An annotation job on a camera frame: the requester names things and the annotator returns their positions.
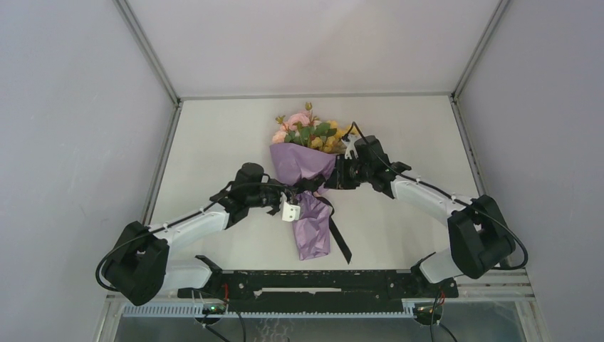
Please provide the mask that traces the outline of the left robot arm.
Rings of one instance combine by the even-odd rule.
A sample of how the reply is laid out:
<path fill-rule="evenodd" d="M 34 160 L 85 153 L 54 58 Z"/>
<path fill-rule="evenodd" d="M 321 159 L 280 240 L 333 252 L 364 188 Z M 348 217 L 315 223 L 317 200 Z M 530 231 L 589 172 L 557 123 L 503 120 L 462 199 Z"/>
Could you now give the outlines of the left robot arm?
<path fill-rule="evenodd" d="M 292 186 L 271 178 L 256 163 L 245 163 L 232 181 L 209 198 L 209 204 L 159 224 L 127 224 L 115 246 L 99 261 L 95 280 L 136 306 L 162 292 L 183 288 L 216 296 L 222 290 L 222 277 L 196 257 L 178 259 L 178 252 L 234 226 L 252 208 L 268 207 L 269 214 L 275 215 L 283 200 L 295 199 Z"/>

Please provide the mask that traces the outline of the yellow fake flower stem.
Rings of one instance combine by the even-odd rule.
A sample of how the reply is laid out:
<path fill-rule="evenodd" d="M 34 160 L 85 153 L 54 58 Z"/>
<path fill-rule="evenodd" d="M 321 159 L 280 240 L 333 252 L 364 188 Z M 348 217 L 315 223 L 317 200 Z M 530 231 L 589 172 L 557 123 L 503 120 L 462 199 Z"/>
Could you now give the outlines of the yellow fake flower stem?
<path fill-rule="evenodd" d="M 357 135 L 358 131 L 354 125 L 348 125 L 346 128 L 342 129 L 343 135 Z"/>
<path fill-rule="evenodd" d="M 328 154 L 343 153 L 345 147 L 342 141 L 344 130 L 334 120 L 313 122 L 306 146 L 313 150 Z"/>

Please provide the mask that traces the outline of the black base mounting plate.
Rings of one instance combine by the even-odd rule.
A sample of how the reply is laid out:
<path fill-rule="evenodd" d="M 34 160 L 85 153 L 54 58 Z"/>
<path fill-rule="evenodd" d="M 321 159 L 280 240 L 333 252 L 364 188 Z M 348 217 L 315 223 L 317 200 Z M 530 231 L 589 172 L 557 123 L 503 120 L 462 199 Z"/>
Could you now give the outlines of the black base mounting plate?
<path fill-rule="evenodd" d="M 269 271 L 220 269 L 211 262 L 212 275 L 200 289 L 178 289 L 180 299 L 225 299 L 236 309 L 393 309 L 405 299 L 434 301 L 459 296 L 452 278 L 438 284 L 411 270 Z"/>

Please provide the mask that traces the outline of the pink fake flower stem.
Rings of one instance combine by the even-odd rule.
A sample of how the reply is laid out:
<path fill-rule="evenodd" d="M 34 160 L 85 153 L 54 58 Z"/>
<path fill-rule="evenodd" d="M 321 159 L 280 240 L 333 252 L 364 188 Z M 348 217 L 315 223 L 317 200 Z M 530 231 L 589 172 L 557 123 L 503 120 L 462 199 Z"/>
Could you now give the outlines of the pink fake flower stem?
<path fill-rule="evenodd" d="M 296 124 L 292 121 L 292 115 L 290 116 L 278 116 L 275 118 L 278 124 L 278 130 L 274 133 L 271 142 L 273 144 L 285 143 L 291 140 L 291 136 L 296 134 Z"/>
<path fill-rule="evenodd" d="M 304 110 L 295 113 L 286 121 L 288 137 L 287 143 L 295 143 L 297 145 L 309 145 L 315 137 L 316 128 L 323 121 L 313 114 L 313 104 L 305 103 Z"/>

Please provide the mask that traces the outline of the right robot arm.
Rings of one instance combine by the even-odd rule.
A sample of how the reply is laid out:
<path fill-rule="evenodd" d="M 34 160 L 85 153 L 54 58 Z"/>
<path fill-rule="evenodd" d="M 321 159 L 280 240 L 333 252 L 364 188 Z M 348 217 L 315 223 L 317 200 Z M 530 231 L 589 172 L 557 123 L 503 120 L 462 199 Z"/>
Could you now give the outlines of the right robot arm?
<path fill-rule="evenodd" d="M 337 156 L 325 188 L 354 190 L 368 183 L 376 192 L 422 210 L 447 229 L 449 248 L 426 256 L 412 268 L 418 271 L 411 278 L 416 294 L 431 296 L 440 282 L 456 276 L 478 279 L 516 250 L 518 242 L 492 197 L 472 199 L 431 185 L 409 165 L 390 162 L 373 135 L 347 133 L 343 144 L 345 152 Z"/>

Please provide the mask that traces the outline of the pink purple wrapping paper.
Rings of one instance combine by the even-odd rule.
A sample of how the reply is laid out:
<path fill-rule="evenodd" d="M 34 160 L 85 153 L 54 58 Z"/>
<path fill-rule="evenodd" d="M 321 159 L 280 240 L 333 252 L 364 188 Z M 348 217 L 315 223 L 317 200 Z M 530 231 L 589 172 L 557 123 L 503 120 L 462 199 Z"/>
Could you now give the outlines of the pink purple wrapping paper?
<path fill-rule="evenodd" d="M 318 176 L 328 179 L 334 168 L 336 156 L 293 143 L 276 143 L 270 146 L 271 160 L 279 182 L 294 186 L 303 180 Z M 329 219 L 331 207 L 315 197 L 318 187 L 312 186 L 296 196 L 301 207 L 299 219 L 293 221 L 293 236 L 301 261 L 330 254 Z"/>

